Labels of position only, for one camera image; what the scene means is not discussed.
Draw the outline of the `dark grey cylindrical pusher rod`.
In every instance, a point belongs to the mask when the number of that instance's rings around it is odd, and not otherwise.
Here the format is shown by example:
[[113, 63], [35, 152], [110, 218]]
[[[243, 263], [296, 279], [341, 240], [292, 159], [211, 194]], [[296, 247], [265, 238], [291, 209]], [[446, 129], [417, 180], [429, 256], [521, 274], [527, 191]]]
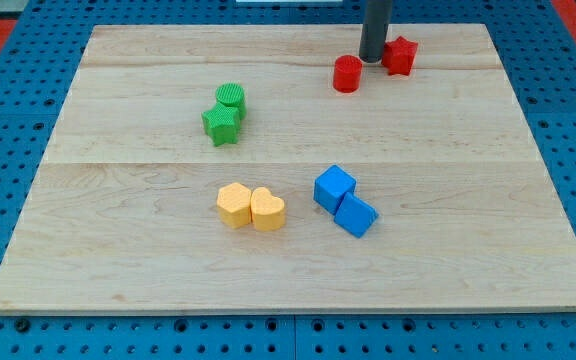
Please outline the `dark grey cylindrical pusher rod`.
[[359, 58], [366, 63], [379, 62], [392, 15], [392, 0], [367, 0], [359, 45]]

